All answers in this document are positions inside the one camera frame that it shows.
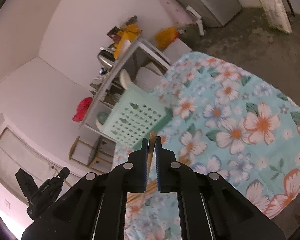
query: concrete floor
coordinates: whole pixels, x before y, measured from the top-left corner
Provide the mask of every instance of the concrete floor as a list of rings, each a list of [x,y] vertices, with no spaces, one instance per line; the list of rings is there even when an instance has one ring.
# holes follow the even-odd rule
[[[280,89],[300,106],[300,16],[292,34],[272,30],[261,8],[246,8],[222,28],[209,28],[193,50],[231,62]],[[300,194],[273,221],[288,238],[300,225]]]

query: table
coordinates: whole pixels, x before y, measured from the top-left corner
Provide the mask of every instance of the table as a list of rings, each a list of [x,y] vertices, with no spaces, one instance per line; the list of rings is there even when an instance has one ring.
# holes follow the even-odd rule
[[[104,103],[101,98],[103,97],[104,93],[112,84],[112,81],[114,78],[119,74],[120,70],[124,67],[127,60],[133,55],[133,53],[137,50],[141,49],[143,50],[146,55],[154,60],[157,64],[162,66],[165,70],[170,68],[170,60],[161,52],[159,51],[155,46],[153,46],[149,41],[144,39],[142,36],[138,37],[135,41],[132,42],[132,44],[129,46],[127,51],[114,62],[114,66],[110,70],[109,75],[107,76],[106,80],[103,82],[103,84],[100,86],[98,92],[96,93],[95,97],[93,98],[93,101],[83,119],[81,122],[80,127],[84,126],[88,129],[96,132],[99,135],[102,135],[103,137],[113,141],[112,138],[107,136],[106,134],[102,133],[95,125],[95,119],[96,119],[96,112],[97,106],[102,103],[107,108],[111,109],[112,106]]]
[[[199,52],[178,60],[152,94],[173,109],[158,135],[179,161],[218,172],[269,218],[300,193],[300,107],[291,98]],[[130,151],[117,143],[113,166]],[[153,160],[149,183],[155,179]],[[129,240],[180,239],[176,195],[153,192],[128,204],[125,229]]]

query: light switch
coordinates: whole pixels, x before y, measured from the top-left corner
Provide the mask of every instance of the light switch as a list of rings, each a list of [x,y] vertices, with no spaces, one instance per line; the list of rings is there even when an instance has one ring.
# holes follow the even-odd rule
[[[8,201],[8,200],[4,200],[4,205],[8,208],[8,209],[10,209],[10,202]]]

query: silver kettle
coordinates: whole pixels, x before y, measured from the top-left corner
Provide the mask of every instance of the silver kettle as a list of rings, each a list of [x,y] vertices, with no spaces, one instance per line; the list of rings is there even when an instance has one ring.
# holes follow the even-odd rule
[[[113,57],[113,50],[111,48],[100,48],[98,60],[106,70],[110,70],[114,66],[115,58]]]

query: silver rivet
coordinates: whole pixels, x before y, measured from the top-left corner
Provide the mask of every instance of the silver rivet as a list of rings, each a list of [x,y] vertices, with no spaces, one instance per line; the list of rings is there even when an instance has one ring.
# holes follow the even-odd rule
[[[132,169],[133,164],[132,164],[132,163],[125,163],[125,164],[123,165],[123,167],[124,167],[126,170],[130,170],[130,169]]]
[[[212,172],[209,174],[210,179],[217,180],[220,178],[219,174],[216,172]]]
[[[88,174],[86,174],[86,179],[87,180],[93,180],[95,179],[96,175],[93,172],[89,172]]]
[[[170,164],[172,168],[179,169],[181,167],[181,164],[178,162],[173,162]]]

